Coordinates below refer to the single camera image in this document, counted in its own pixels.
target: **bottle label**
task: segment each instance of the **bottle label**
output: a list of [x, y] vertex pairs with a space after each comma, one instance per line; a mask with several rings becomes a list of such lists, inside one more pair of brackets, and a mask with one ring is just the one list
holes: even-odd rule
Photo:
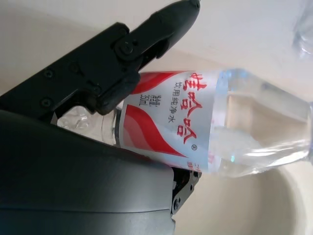
[[224, 111], [213, 113], [220, 73], [142, 73], [124, 100], [121, 147], [171, 166], [217, 171], [221, 159], [209, 153], [209, 139], [211, 127], [225, 120]]

